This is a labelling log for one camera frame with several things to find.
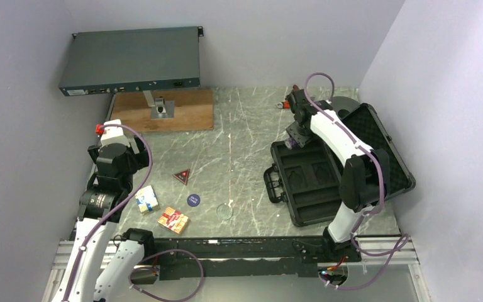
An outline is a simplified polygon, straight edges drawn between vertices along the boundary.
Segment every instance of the black toolbox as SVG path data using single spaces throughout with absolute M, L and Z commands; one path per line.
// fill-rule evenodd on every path
M 390 184 L 386 200 L 415 187 L 414 177 L 371 105 L 361 104 L 341 120 L 363 142 L 388 153 Z M 270 201 L 286 202 L 291 220 L 298 227 L 334 219 L 341 205 L 343 167 L 330 148 L 319 138 L 292 150 L 284 142 L 274 142 L 271 156 L 274 163 L 264 172 Z

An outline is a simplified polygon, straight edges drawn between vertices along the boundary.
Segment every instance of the triangular object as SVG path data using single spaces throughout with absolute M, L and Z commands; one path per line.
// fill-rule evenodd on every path
M 188 178 L 190 177 L 190 169 L 186 169 L 184 171 L 180 171 L 178 173 L 173 174 L 173 176 L 180 180 L 181 183 L 186 185 L 188 183 Z

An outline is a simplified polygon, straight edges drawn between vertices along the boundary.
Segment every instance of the wall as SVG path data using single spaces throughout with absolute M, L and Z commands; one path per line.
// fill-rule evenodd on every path
M 394 204 L 433 301 L 483 301 L 483 1 L 407 0 L 360 98 L 417 178 Z
M 80 31 L 202 25 L 205 86 L 303 85 L 323 71 L 358 87 L 404 0 L 65 2 Z
M 0 0 L 0 301 L 41 300 L 108 108 L 57 89 L 74 30 L 63 1 Z

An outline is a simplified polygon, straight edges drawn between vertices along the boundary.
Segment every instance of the label on monitor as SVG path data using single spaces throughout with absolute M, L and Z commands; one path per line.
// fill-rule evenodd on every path
M 77 90 L 68 90 L 67 94 L 70 96 L 81 96 L 83 94 L 86 94 L 86 92 L 83 89 L 77 89 Z

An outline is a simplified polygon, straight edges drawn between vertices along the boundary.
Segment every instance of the gray wall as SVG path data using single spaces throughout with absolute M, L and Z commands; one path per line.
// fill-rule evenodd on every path
M 74 30 L 63 1 L 0 0 L 0 301 L 41 300 L 108 108 L 57 89 Z
M 204 85 L 301 85 L 325 71 L 358 87 L 404 0 L 65 2 L 80 31 L 203 25 Z
M 360 97 L 416 189 L 395 200 L 434 301 L 483 301 L 483 1 L 407 0 Z

